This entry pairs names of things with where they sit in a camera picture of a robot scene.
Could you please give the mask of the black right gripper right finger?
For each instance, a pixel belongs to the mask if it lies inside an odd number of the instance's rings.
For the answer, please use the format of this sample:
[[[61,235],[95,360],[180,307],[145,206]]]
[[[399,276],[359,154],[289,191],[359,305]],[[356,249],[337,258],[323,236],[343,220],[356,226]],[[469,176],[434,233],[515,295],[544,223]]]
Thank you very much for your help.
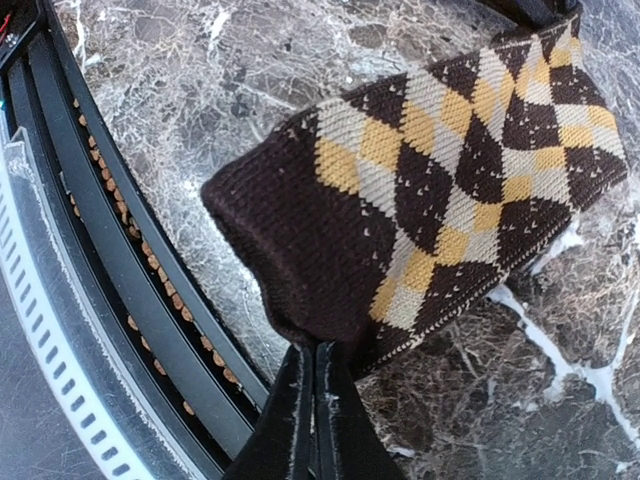
[[[401,479],[378,438],[349,373],[341,346],[315,353],[315,431],[320,479]]]

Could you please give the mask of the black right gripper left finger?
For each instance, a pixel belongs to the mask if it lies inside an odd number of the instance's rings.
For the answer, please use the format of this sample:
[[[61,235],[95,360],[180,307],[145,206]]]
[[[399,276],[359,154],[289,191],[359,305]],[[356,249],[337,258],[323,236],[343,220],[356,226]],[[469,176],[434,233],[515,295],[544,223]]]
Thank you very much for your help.
[[[251,437],[226,480],[309,477],[314,363],[307,348],[288,349]]]

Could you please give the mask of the brown argyle sock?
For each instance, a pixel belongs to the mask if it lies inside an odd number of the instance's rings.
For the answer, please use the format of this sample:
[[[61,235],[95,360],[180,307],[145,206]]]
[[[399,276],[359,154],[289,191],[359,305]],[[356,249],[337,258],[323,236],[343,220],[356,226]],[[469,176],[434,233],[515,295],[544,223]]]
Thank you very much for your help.
[[[323,100],[203,185],[281,336],[339,342],[364,377],[626,177],[580,17]]]

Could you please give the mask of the black front table rail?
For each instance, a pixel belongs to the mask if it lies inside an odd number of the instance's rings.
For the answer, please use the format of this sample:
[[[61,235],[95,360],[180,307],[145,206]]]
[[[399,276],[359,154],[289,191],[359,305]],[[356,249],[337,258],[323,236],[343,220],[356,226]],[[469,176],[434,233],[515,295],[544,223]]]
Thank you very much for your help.
[[[219,479],[266,384],[178,257],[98,111],[48,1],[1,5],[1,127],[25,129],[97,338],[196,479]]]

